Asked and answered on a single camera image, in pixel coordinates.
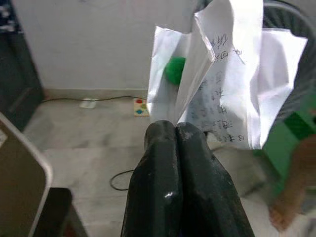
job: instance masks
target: green ball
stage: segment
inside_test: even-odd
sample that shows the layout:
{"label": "green ball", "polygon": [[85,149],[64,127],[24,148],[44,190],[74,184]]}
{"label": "green ball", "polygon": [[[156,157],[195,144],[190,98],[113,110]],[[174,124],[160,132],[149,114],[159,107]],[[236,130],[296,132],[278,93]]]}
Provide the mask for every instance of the green ball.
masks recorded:
{"label": "green ball", "polygon": [[172,57],[170,59],[164,69],[168,81],[175,85],[180,84],[185,62],[186,59],[182,57]]}

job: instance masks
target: black cable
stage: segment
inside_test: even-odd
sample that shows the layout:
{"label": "black cable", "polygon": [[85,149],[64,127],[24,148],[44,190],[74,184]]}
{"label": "black cable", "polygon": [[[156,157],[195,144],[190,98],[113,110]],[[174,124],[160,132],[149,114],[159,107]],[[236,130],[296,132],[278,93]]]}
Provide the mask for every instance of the black cable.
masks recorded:
{"label": "black cable", "polygon": [[145,100],[144,98],[137,97],[137,96],[117,96],[117,97],[111,97],[111,98],[106,98],[106,99],[74,99],[74,98],[55,98],[55,99],[47,99],[43,100],[41,103],[46,103],[50,101],[57,101],[57,100],[73,100],[73,101],[106,101],[106,100],[114,100],[114,99],[120,99],[120,98],[134,98],[134,99],[142,99]]}
{"label": "black cable", "polygon": [[133,172],[133,171],[134,171],[134,170],[131,169],[131,170],[127,170],[127,171],[124,171],[124,172],[121,172],[121,173],[118,173],[118,174],[114,175],[114,176],[110,179],[110,186],[111,186],[113,189],[118,190],[118,191],[127,191],[128,189],[120,189],[120,188],[115,187],[114,184],[113,184],[113,180],[114,180],[116,177],[118,177],[118,176],[120,176],[120,175],[122,175],[122,174],[126,174],[126,173]]}

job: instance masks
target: white wall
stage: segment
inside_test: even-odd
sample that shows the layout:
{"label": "white wall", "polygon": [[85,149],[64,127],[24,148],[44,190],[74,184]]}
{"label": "white wall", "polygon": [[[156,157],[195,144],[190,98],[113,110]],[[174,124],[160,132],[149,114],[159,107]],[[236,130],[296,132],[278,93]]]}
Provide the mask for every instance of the white wall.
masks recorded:
{"label": "white wall", "polygon": [[155,24],[188,32],[204,0],[13,0],[42,84],[147,88]]}

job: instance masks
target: person's foot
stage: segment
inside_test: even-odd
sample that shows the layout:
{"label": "person's foot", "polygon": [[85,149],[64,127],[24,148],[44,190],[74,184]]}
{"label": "person's foot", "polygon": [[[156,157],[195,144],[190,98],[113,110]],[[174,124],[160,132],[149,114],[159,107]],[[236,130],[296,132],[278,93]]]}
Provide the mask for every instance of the person's foot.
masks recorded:
{"label": "person's foot", "polygon": [[300,212],[304,192],[284,190],[269,208],[270,221],[278,231],[285,231],[292,224]]}

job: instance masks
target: tile floor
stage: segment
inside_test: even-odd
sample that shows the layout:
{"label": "tile floor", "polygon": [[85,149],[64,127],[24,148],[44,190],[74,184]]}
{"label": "tile floor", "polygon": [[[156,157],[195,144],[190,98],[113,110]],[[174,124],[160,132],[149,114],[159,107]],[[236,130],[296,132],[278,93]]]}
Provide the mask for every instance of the tile floor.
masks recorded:
{"label": "tile floor", "polygon": [[[137,165],[150,121],[148,117],[134,117],[132,99],[97,102],[94,109],[83,109],[79,104],[42,104],[25,135],[51,163],[53,186],[68,187],[73,192],[89,236],[119,237],[127,192],[113,190],[109,179]],[[250,151],[226,148],[215,154],[232,176],[256,236],[279,236],[268,220],[270,180],[258,158]],[[129,177],[121,176],[117,185],[127,187]],[[301,217],[297,223],[306,229],[309,219]],[[293,232],[286,236],[304,235]]]}

